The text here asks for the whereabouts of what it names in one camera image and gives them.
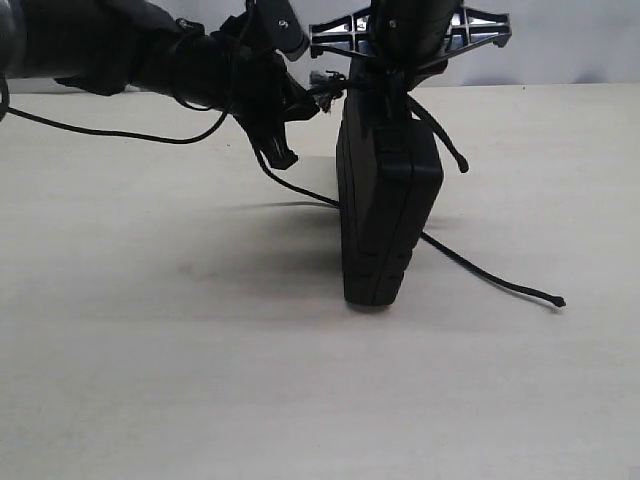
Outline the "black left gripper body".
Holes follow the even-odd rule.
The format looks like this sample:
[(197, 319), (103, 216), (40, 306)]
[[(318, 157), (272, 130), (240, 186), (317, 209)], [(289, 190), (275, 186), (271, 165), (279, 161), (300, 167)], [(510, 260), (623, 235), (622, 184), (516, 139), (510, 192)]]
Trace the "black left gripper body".
[(214, 47), (214, 71), (221, 75), (216, 100), (231, 102), (231, 115), (271, 168), (289, 169), (298, 156), (289, 148), (285, 123), (300, 112), (300, 86), (263, 21), (257, 15), (231, 16), (201, 34)]

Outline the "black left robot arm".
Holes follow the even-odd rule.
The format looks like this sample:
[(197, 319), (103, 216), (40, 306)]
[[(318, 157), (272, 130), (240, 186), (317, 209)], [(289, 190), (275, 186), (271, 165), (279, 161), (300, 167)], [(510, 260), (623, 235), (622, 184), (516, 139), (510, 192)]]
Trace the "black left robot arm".
[(136, 87), (232, 117), (269, 165), (297, 162), (285, 125), (319, 111), (285, 62), (308, 45), (287, 1), (247, 1), (216, 30), (150, 1), (4, 1), (1, 78), (52, 79), (94, 95)]

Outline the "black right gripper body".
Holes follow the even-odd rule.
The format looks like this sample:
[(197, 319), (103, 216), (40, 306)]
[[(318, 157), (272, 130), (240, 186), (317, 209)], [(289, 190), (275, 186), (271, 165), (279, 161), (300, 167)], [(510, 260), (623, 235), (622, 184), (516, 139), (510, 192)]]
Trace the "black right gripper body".
[(373, 1), (368, 7), (309, 27), (310, 55), (336, 54), (401, 72), (409, 90), (439, 75), (450, 59), (485, 45), (506, 46), (506, 13), (463, 1)]

